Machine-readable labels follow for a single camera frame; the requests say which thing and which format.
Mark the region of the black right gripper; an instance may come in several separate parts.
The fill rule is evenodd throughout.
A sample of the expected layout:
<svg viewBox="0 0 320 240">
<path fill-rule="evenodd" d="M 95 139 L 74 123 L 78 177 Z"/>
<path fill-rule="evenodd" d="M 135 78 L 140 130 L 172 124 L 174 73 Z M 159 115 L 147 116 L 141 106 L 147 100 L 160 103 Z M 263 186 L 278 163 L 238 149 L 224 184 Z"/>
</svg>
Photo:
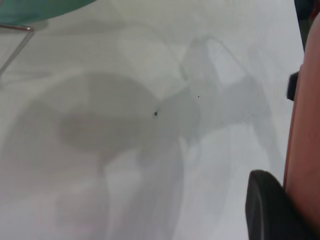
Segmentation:
<svg viewBox="0 0 320 240">
<path fill-rule="evenodd" d="M 302 40 L 303 51 L 306 49 L 306 43 L 309 31 L 315 20 L 316 16 L 320 12 L 319 0 L 294 0 L 300 36 Z M 288 100 L 293 101 L 295 99 L 296 88 L 298 83 L 299 72 L 295 72 L 290 75 L 288 79 L 286 97 Z"/>
</svg>

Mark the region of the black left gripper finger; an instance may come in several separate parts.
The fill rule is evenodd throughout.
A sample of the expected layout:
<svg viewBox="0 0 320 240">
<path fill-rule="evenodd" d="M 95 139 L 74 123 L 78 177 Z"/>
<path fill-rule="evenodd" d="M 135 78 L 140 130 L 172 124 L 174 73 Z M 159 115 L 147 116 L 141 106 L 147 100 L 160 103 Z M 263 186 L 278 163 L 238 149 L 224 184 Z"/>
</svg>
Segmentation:
<svg viewBox="0 0 320 240">
<path fill-rule="evenodd" d="M 249 174 L 245 216 L 250 240 L 318 240 L 282 185 L 269 172 Z"/>
</svg>

